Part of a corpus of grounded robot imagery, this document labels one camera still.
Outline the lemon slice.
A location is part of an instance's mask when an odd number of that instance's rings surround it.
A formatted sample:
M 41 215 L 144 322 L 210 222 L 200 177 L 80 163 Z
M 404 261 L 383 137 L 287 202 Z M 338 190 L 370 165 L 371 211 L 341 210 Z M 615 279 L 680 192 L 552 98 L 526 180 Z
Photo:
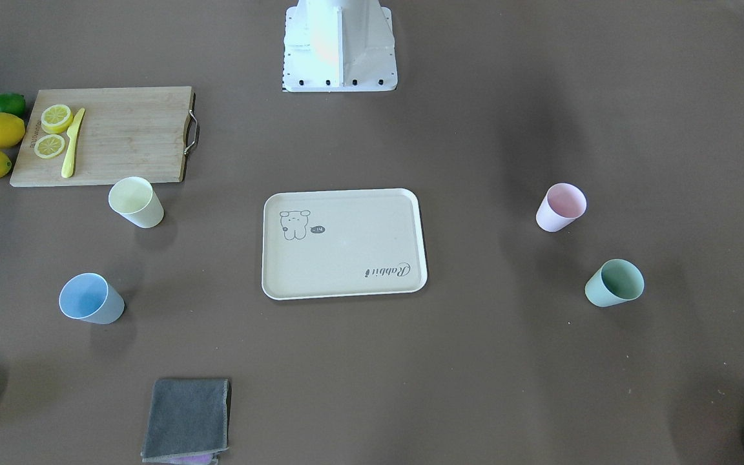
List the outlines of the lemon slice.
M 65 138 L 59 134 L 48 134 L 39 138 L 33 145 L 33 151 L 39 158 L 50 159 L 65 152 Z
M 65 132 L 73 123 L 74 113 L 66 104 L 54 104 L 46 108 L 39 118 L 39 124 L 46 134 Z

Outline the lemon slice upper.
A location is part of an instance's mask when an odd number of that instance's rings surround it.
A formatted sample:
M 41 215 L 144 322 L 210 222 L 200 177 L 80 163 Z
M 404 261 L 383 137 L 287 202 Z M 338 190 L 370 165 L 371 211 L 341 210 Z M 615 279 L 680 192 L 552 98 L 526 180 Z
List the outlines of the lemon slice upper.
M 39 118 L 39 124 L 46 134 L 65 132 L 73 123 L 74 113 L 66 104 L 54 104 L 46 108 Z

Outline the pink cup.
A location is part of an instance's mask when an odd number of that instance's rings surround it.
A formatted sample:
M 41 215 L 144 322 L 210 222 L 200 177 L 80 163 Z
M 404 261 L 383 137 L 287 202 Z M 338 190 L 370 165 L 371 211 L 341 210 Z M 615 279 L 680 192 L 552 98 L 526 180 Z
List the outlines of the pink cup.
M 572 183 L 556 183 L 546 192 L 535 221 L 544 231 L 554 233 L 584 215 L 587 199 L 584 192 Z

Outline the bamboo cutting board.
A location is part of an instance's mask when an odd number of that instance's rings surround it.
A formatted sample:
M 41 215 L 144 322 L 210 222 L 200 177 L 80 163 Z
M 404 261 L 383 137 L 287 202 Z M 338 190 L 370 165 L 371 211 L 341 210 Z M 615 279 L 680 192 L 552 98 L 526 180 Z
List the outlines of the bamboo cutting board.
M 128 176 L 151 183 L 180 182 L 194 127 L 194 89 L 184 87 L 41 89 L 10 174 L 13 187 L 112 185 Z M 63 157 L 42 159 L 41 114 L 53 104 L 85 109 L 74 173 L 62 177 Z

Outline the yellow plastic knife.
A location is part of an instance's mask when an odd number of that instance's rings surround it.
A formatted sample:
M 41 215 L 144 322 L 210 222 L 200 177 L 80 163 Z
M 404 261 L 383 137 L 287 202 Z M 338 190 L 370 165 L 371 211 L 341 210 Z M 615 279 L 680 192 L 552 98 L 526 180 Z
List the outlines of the yellow plastic knife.
M 68 136 L 68 145 L 66 148 L 65 158 L 60 170 L 60 176 L 68 179 L 73 176 L 75 170 L 75 155 L 79 139 L 79 131 L 83 118 L 85 117 L 85 108 L 80 108 L 73 117 L 73 120 L 66 130 Z

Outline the grey folded cloth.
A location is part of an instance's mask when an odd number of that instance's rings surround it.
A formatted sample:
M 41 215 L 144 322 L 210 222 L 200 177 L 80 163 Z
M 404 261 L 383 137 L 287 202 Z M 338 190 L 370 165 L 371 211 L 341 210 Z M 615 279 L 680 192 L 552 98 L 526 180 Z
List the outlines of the grey folded cloth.
M 229 380 L 160 378 L 152 387 L 144 463 L 218 464 L 228 448 Z

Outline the green lime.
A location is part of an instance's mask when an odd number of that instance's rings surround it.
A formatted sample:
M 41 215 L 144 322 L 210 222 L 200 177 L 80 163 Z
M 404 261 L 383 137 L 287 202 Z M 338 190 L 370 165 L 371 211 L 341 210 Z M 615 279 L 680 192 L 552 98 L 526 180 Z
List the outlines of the green lime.
M 11 114 L 23 118 L 26 112 L 26 98 L 17 92 L 0 94 L 0 114 Z

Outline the green cup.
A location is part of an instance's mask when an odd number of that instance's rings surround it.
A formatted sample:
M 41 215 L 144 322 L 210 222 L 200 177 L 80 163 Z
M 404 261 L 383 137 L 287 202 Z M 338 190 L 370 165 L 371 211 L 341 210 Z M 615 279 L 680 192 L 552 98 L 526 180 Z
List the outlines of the green cup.
M 605 263 L 587 281 L 585 296 L 595 306 L 605 308 L 639 298 L 645 288 L 641 271 L 624 259 Z

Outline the cream rabbit tray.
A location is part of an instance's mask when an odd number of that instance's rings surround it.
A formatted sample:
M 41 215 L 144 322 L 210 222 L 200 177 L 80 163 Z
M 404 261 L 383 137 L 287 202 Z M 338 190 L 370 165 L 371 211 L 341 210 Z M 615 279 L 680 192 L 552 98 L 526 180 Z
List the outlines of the cream rabbit tray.
M 413 293 L 428 280 L 413 191 L 278 193 L 263 207 L 261 286 L 273 300 Z

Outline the blue cup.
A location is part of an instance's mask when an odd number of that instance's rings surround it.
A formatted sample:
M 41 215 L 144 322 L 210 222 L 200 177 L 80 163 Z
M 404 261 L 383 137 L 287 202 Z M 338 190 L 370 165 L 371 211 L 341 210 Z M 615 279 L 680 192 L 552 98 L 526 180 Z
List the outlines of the blue cup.
M 85 272 L 65 283 L 58 300 L 61 312 L 72 320 L 111 324 L 124 312 L 126 304 L 104 277 Z

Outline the cream yellow cup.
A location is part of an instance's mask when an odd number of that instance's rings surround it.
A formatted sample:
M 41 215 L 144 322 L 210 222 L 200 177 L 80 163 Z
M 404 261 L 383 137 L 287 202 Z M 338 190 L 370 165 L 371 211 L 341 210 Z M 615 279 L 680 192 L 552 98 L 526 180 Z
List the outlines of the cream yellow cup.
M 163 207 L 148 180 L 131 176 L 119 180 L 108 194 L 111 209 L 142 229 L 150 229 L 163 219 Z

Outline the lemon slice lower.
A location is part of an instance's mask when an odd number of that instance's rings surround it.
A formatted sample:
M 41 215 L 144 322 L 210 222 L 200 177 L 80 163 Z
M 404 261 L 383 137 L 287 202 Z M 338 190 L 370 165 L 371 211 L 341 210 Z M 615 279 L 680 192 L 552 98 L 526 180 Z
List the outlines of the lemon slice lower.
M 65 138 L 59 134 L 48 134 L 39 138 L 33 145 L 33 151 L 39 158 L 50 159 L 65 152 Z

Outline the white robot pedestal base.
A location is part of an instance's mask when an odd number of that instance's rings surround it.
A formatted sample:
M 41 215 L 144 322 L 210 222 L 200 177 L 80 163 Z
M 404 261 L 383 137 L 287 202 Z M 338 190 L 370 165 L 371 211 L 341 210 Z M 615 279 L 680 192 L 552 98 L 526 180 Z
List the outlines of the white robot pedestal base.
M 282 89 L 396 89 L 392 12 L 378 1 L 299 1 L 285 12 Z

